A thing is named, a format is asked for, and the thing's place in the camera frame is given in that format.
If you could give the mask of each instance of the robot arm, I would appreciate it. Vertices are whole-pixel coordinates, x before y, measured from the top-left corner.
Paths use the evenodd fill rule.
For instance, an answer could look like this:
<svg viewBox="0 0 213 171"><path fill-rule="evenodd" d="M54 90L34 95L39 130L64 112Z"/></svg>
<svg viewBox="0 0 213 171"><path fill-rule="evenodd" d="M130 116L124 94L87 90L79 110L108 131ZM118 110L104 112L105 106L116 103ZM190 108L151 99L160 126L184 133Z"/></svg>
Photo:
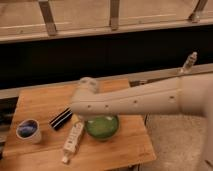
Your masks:
<svg viewBox="0 0 213 171"><path fill-rule="evenodd" d="M208 136L200 165L209 169L213 164L212 88L213 74L180 76L109 93L98 93L98 82L83 78L70 107L85 118L115 114L204 114L208 119Z"/></svg>

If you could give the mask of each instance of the wooden table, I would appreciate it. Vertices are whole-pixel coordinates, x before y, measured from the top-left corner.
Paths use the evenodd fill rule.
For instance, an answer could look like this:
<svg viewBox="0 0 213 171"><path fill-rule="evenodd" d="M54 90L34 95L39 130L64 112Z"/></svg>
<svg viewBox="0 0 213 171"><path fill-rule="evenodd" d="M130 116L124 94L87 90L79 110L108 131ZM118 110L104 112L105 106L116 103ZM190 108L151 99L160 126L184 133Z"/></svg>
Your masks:
<svg viewBox="0 0 213 171"><path fill-rule="evenodd" d="M20 93L10 132L0 161L1 171L94 171L125 167L154 160L152 144L139 115L120 116L120 130L107 142L98 142L84 134L78 153L72 163L64 165L62 147L71 128L71 122L59 131L49 121L69 106L76 85L27 89ZM129 87L127 79L102 81L101 91ZM15 134L24 119L37 119L43 139L40 144L28 144Z"/></svg>

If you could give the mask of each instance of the white cup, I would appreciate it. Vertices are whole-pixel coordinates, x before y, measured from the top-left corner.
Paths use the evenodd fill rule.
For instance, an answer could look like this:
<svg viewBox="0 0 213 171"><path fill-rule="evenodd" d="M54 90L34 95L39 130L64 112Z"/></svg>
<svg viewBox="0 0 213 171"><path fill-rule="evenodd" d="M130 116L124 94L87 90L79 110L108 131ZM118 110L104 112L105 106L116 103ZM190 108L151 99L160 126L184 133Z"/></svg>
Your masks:
<svg viewBox="0 0 213 171"><path fill-rule="evenodd" d="M21 122L17 129L16 135L18 138L36 144L42 139L39 123L34 119L27 119Z"/></svg>

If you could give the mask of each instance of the dark wall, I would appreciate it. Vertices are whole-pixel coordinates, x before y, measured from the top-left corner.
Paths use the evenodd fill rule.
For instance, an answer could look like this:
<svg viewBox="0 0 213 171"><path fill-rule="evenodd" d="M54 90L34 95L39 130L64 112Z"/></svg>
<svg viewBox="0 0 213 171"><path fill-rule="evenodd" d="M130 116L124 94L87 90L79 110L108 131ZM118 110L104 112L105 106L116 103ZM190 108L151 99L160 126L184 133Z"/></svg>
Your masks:
<svg viewBox="0 0 213 171"><path fill-rule="evenodd" d="M0 45L0 88L213 62L213 26Z"/></svg>

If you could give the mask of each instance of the green bowl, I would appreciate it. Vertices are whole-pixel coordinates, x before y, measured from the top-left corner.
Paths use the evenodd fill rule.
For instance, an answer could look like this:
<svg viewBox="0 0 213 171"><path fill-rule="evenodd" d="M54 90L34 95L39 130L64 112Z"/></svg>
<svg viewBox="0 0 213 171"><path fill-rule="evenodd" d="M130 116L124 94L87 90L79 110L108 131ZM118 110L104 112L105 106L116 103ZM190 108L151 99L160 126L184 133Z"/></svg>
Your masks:
<svg viewBox="0 0 213 171"><path fill-rule="evenodd" d="M118 116L100 116L85 122L86 132L99 141L106 141L111 138L118 128Z"/></svg>

